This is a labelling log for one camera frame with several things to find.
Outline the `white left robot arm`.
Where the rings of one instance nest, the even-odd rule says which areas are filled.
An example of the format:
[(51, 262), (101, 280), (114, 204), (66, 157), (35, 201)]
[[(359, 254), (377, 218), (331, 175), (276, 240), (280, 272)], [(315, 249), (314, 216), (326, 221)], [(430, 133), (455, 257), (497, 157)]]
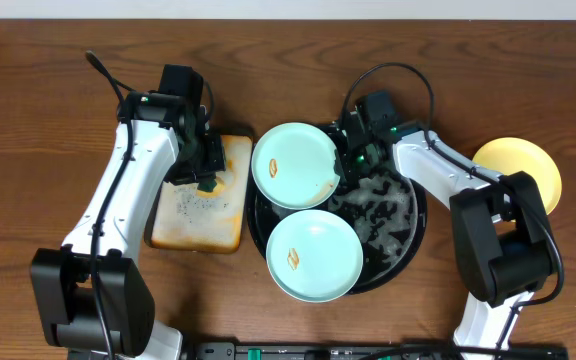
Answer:
[(108, 165), (77, 225), (30, 265), (46, 342), (75, 359), (178, 359), (183, 336), (155, 318), (139, 272), (142, 235), (171, 168), (207, 134), (208, 107), (131, 92)]

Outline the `yellow plate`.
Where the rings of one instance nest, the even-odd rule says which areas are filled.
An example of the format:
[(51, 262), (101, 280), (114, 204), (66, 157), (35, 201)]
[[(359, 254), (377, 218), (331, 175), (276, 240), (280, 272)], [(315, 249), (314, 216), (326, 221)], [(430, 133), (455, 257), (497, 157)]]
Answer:
[(554, 160), (538, 145), (516, 137), (497, 138), (479, 148), (473, 161), (504, 175), (528, 173), (537, 183), (546, 213), (552, 213), (558, 205), (561, 174)]

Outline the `green yellow scrub sponge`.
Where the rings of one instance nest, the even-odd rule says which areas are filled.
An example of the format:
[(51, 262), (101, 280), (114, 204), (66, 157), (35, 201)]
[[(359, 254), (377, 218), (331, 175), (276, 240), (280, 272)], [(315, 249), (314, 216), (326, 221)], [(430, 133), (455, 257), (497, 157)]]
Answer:
[(216, 176), (213, 179), (208, 179), (200, 182), (197, 185), (196, 194), (204, 198), (218, 197), (226, 189), (224, 181)]

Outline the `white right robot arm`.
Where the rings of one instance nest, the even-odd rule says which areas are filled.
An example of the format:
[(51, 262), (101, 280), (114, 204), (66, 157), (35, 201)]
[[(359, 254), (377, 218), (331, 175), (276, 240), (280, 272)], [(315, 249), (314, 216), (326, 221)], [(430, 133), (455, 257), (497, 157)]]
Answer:
[(346, 177), (389, 162), (449, 209), (457, 268), (469, 292), (453, 341), (478, 355), (506, 350), (520, 312), (554, 300), (563, 287), (563, 259), (534, 178), (482, 167), (435, 132), (393, 115), (372, 121), (343, 111), (336, 127), (346, 139)]

